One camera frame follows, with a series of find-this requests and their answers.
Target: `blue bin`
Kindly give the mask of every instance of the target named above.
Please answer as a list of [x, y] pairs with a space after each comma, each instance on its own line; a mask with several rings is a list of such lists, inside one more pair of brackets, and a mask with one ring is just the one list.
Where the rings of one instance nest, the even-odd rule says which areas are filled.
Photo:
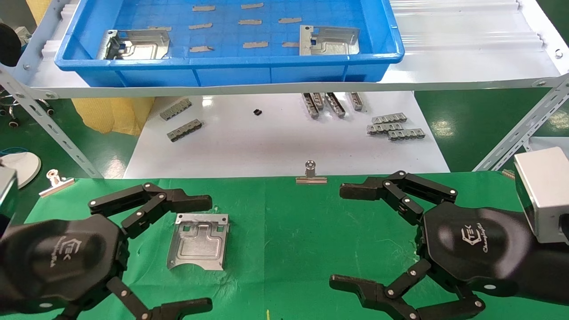
[[[263, 2], [243, 10], [241, 5]], [[193, 6], [216, 6], [193, 12]], [[278, 23], [280, 18], [300, 23]], [[261, 25], [239, 25], [260, 19]], [[190, 30], [194, 24], [211, 28]], [[360, 53], [300, 56], [301, 24], [360, 29]], [[167, 55], [156, 60], [95, 59], [109, 29], [171, 27]], [[244, 49], [244, 42], [268, 47]], [[211, 46], [213, 51], [190, 52]], [[82, 0], [55, 57], [91, 87], [208, 87], [298, 82], [376, 82], [405, 51], [389, 0]]]

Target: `green cloth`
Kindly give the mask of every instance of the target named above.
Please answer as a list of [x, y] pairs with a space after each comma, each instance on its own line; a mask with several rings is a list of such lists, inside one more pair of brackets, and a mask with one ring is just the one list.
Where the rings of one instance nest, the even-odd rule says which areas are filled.
[[[499, 173], [424, 177], [457, 189], [460, 206], [521, 211], [514, 182]], [[328, 286], [334, 273], [388, 284], [417, 261], [415, 227], [384, 202], [338, 196], [341, 183], [364, 179], [329, 177], [328, 184], [313, 186], [296, 185], [293, 177], [150, 180], [163, 188], [182, 188], [188, 195], [209, 194], [215, 204], [212, 212], [229, 214], [225, 271], [204, 271], [194, 265], [166, 268], [175, 220], [175, 214], [169, 213], [130, 241], [123, 281], [149, 308], [211, 297], [213, 311], [187, 319], [267, 320], [267, 311], [272, 320], [389, 319], [380, 311], [363, 309], [354, 294]], [[91, 199], [143, 182], [80, 179], [74, 186], [40, 199], [27, 222], [86, 218]], [[132, 212], [112, 219], [118, 223]], [[569, 311], [565, 306], [522, 298], [478, 295], [487, 307], [476, 319], [567, 319]], [[414, 307], [456, 300], [429, 278], [405, 298]], [[56, 314], [2, 319], [51, 319]], [[133, 318], [115, 296], [79, 316]]]

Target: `green floor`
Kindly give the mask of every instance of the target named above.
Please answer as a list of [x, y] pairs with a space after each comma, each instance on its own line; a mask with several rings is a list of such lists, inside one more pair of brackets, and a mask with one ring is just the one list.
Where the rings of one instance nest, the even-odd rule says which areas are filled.
[[[566, 0], [538, 0], [566, 42], [569, 42], [569, 6]], [[429, 123], [451, 171], [470, 171], [543, 97], [547, 89], [416, 92], [417, 102]], [[53, 119], [107, 177], [121, 177], [137, 138], [99, 134], [87, 128], [70, 100], [51, 101]], [[58, 168], [70, 177], [86, 177], [82, 169], [23, 110], [16, 111], [22, 125], [12, 129], [0, 117], [0, 150], [19, 146], [37, 154], [42, 171], [21, 192], [20, 211], [29, 212], [38, 192], [47, 187], [45, 173]], [[539, 131], [538, 136], [569, 136], [569, 109], [565, 105]]]

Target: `stamped metal plate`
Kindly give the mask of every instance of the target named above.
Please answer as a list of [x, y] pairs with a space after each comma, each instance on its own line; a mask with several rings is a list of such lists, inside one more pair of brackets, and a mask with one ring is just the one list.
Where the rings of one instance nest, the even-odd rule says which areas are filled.
[[195, 264], [204, 270], [223, 270], [229, 215], [178, 214], [168, 251], [168, 269]]

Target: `white surface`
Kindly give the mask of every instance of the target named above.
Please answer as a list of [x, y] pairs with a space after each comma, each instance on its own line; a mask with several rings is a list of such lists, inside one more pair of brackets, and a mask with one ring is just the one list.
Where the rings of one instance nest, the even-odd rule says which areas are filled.
[[[535, 0], [391, 0], [406, 55], [379, 84], [89, 88], [76, 73], [63, 72], [53, 63], [78, 2], [53, 0], [53, 10], [47, 11], [18, 66], [8, 68], [33, 88], [37, 99], [46, 98], [46, 93], [63, 98], [523, 88], [569, 69], [567, 45]], [[564, 57], [554, 58], [557, 50]], [[552, 79], [545, 86], [558, 84]]]
[[18, 177], [18, 189], [23, 188], [32, 181], [42, 166], [41, 160], [31, 152], [12, 153], [2, 157], [2, 164], [8, 168], [16, 170]]
[[[169, 121], [159, 113], [176, 99], [158, 98], [124, 178], [301, 176], [307, 160], [316, 162], [317, 175], [448, 172], [412, 92], [361, 93], [362, 112], [344, 93], [337, 97], [343, 119], [326, 106], [313, 120], [302, 95], [289, 93], [190, 97], [193, 106]], [[263, 113], [255, 116], [255, 109]], [[409, 118], [404, 128], [421, 128], [426, 138], [390, 142], [366, 134], [373, 116], [396, 112]], [[166, 137], [195, 118], [205, 122], [201, 129], [176, 142]]]
[[532, 151], [560, 147], [565, 156], [569, 158], [568, 137], [531, 137], [529, 142]]

